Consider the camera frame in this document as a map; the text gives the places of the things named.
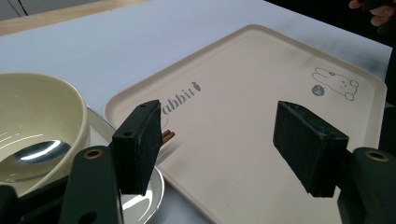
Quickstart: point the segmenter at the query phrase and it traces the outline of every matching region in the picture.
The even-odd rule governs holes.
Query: tray
[[[260,25],[228,35],[121,91],[104,108],[115,127],[160,99],[176,133],[158,164],[216,223],[341,223],[336,200],[315,199],[274,147],[277,101],[303,105],[377,147],[386,86],[374,75]]]

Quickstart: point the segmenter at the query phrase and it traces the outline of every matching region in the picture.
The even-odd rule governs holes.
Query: metal spoon
[[[59,140],[25,147],[0,161],[0,181],[15,183],[46,175],[69,149]]]

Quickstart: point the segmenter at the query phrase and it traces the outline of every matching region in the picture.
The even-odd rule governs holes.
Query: cream bowl
[[[0,74],[0,161],[49,140],[61,140],[71,146],[49,173],[0,184],[14,187],[20,196],[38,189],[68,175],[74,156],[90,143],[88,109],[73,86],[41,74]]]

